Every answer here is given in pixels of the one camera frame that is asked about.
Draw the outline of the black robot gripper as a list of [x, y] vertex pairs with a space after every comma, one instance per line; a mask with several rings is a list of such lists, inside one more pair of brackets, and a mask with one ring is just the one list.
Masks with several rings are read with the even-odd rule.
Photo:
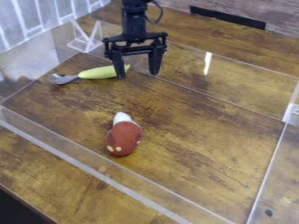
[[[152, 3], [160, 10], [156, 20], [145, 15], [147, 5]], [[121, 34], [104, 38], [107, 58], [112, 59], [119, 79], [125, 78], [125, 66], [123, 56], [148, 53], [148, 66], [152, 75], [159, 74], [163, 54], [167, 49], [165, 38], [168, 34], [149, 32], [145, 22], [156, 24], [164, 14], [160, 4], [155, 0], [121, 0]]]

